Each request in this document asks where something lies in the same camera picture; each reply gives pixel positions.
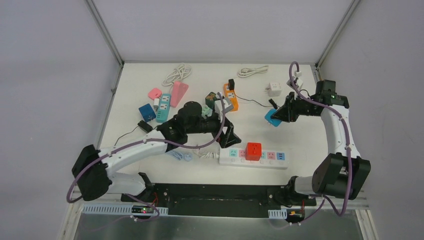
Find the blue folding plug adapter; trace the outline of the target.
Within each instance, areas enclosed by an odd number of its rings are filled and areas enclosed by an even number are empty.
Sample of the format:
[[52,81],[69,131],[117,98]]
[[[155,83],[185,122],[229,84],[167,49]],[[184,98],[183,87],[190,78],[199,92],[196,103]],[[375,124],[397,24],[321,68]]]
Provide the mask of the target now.
[[272,126],[274,126],[274,127],[278,127],[281,123],[282,123],[282,121],[281,120],[279,120],[279,119],[276,119],[276,118],[271,118],[271,116],[274,114],[274,113],[276,113],[277,112],[277,110],[276,109],[274,109],[274,108],[272,108],[272,109],[270,109],[267,113],[266,113],[266,115],[264,116],[264,119],[270,124],[270,125],[272,125]]

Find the white tiger cube adapter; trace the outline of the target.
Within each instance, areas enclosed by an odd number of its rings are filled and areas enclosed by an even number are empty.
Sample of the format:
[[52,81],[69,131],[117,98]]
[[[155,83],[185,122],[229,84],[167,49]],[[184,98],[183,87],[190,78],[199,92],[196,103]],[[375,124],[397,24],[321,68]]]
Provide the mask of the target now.
[[279,82],[269,82],[265,92],[269,97],[278,97],[282,93],[282,86]]

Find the red cube socket adapter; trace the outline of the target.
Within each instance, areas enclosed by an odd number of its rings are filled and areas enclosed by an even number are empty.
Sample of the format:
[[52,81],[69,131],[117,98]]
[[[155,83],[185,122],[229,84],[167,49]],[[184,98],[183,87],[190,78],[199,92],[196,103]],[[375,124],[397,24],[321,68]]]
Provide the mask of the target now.
[[248,142],[245,148],[245,159],[258,162],[262,157],[262,144],[259,142]]

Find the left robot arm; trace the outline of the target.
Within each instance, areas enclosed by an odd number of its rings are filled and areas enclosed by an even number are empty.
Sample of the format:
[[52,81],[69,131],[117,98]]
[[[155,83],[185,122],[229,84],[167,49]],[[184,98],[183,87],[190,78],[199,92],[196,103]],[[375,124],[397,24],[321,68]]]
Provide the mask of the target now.
[[213,140],[196,145],[195,149],[208,147],[214,142],[222,149],[241,143],[233,124],[226,117],[228,112],[220,100],[215,112],[204,118],[202,106],[198,102],[189,101],[171,119],[158,125],[140,140],[104,149],[96,149],[92,144],[85,146],[71,169],[74,181],[67,192],[67,202],[75,203],[79,200],[71,198],[75,187],[81,193],[80,198],[86,202],[105,194],[128,194],[140,202],[149,201],[153,189],[148,185],[147,178],[140,173],[127,174],[120,170],[176,148],[190,149],[191,146],[186,144],[189,134],[210,133],[213,136]]

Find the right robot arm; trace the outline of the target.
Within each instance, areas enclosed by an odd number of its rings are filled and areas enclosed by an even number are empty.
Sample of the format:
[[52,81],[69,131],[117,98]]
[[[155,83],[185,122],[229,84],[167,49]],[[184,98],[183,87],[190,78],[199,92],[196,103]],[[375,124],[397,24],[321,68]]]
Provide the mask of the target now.
[[296,86],[270,118],[291,123],[299,116],[320,117],[326,132],[328,155],[311,176],[290,178],[283,192],[284,200],[296,205],[304,195],[343,199],[345,194],[349,200],[354,200],[371,171],[371,163],[361,157],[354,143],[348,98],[336,93],[336,83],[332,80],[318,82],[310,98],[299,96],[300,92],[301,88]]

